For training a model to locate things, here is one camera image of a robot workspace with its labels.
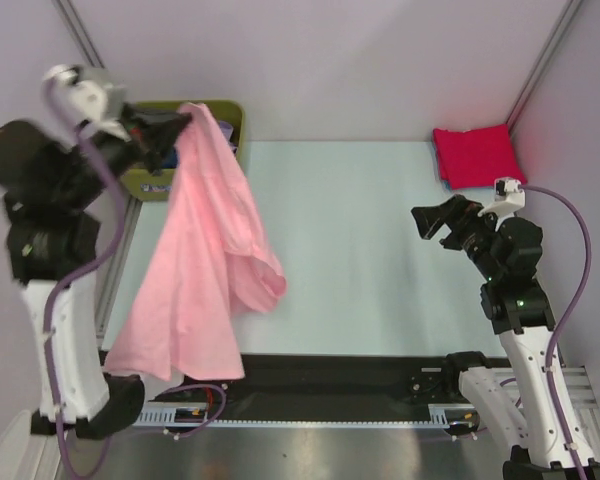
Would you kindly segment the pink t shirt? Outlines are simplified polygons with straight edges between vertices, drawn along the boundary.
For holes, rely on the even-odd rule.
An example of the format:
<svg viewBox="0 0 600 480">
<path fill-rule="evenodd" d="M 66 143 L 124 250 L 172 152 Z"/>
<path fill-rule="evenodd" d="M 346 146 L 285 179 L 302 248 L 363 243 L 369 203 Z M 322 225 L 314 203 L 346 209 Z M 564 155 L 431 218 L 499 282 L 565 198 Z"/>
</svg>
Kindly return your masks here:
<svg viewBox="0 0 600 480">
<path fill-rule="evenodd" d="M 192 121 L 176 142 L 164 227 L 104 369 L 164 382 L 175 374 L 239 380 L 245 372 L 232 319 L 273 311 L 286 276 L 210 109 L 185 103 L 179 110 Z"/>
</svg>

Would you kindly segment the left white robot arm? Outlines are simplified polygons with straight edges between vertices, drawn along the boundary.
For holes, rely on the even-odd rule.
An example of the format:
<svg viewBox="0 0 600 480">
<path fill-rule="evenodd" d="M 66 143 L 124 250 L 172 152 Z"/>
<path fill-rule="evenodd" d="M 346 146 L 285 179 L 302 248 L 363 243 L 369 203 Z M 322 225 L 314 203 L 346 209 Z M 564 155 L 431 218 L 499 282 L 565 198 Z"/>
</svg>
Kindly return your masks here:
<svg viewBox="0 0 600 480">
<path fill-rule="evenodd" d="M 103 193 L 121 200 L 119 180 L 132 167 L 159 171 L 191 120 L 186 113 L 125 105 L 111 127 L 71 124 L 72 147 L 27 119 L 0 127 L 6 249 L 43 378 L 31 418 L 35 435 L 71 430 L 81 439 L 103 440 L 130 427 L 143 409 L 139 375 L 102 369 L 93 302 L 106 254 L 96 249 L 100 224 L 88 207 Z"/>
</svg>

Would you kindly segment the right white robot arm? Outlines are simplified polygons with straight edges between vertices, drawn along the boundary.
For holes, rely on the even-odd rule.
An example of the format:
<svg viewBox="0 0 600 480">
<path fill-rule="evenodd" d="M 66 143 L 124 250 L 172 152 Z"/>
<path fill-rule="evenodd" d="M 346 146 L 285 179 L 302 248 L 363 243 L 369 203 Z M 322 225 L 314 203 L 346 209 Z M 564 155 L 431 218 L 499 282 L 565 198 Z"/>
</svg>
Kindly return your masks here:
<svg viewBox="0 0 600 480">
<path fill-rule="evenodd" d="M 443 393 L 476 409 L 504 456 L 504 478 L 600 479 L 600 461 L 575 415 L 559 362 L 558 325 L 536 278 L 541 228 L 517 216 L 500 221 L 462 195 L 414 207 L 411 214 L 425 240 L 448 227 L 442 247 L 464 252 L 484 277 L 482 309 L 504 348 L 522 404 L 503 391 L 480 352 L 447 356 Z"/>
</svg>

